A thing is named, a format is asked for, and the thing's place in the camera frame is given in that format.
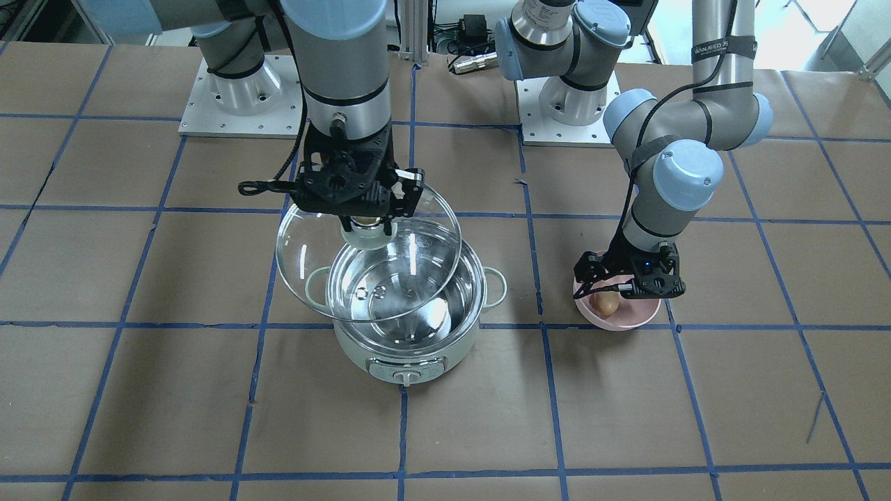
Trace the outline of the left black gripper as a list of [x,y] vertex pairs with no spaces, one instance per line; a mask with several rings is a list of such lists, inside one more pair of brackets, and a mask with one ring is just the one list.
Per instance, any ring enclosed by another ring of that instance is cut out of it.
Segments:
[[618,292],[624,299],[673,299],[686,292],[676,244],[655,253],[632,244],[611,246],[605,253],[586,251],[575,265],[575,299],[598,292]]

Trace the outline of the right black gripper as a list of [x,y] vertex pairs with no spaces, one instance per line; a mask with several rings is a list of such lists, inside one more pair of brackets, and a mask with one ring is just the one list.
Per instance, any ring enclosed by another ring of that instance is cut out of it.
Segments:
[[353,219],[380,218],[382,234],[394,237],[393,219],[413,216],[424,191],[424,174],[398,168],[391,124],[361,140],[347,139],[344,120],[332,120],[328,132],[310,125],[301,151],[296,180],[244,181],[239,193],[289,194],[303,212],[338,216],[343,232],[354,231]]

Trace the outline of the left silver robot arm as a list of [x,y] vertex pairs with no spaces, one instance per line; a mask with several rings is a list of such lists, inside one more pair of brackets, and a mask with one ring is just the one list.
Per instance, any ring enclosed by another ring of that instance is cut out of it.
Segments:
[[497,22],[500,72],[510,81],[544,77],[543,106],[555,120],[583,126],[601,118],[628,175],[626,202],[605,253],[574,266],[574,299],[613,291],[625,299],[671,299],[685,292],[677,237],[723,179],[722,151],[754,145],[773,124],[766,96],[753,91],[757,53],[752,1],[693,2],[693,82],[687,101],[644,88],[608,91],[632,19],[611,1],[519,1]]

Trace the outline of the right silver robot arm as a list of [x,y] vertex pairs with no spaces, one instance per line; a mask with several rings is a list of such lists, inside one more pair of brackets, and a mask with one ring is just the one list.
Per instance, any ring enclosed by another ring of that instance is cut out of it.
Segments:
[[417,169],[394,159],[385,1],[86,1],[109,35],[159,35],[189,28],[207,73],[254,92],[225,110],[270,104],[281,83],[271,73],[264,24],[276,20],[292,55],[300,109],[292,151],[270,180],[242,181],[242,196],[285,193],[303,212],[336,216],[363,240],[397,232],[423,194]]

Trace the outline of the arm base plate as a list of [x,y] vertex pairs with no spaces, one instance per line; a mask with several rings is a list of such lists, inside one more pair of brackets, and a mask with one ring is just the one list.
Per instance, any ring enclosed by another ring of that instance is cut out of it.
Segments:
[[182,136],[290,138],[298,132],[302,98],[290,55],[267,55],[254,75],[223,79],[201,61],[178,132]]
[[611,146],[604,112],[620,94],[614,72],[596,90],[583,90],[563,76],[518,80],[515,86],[525,145]]

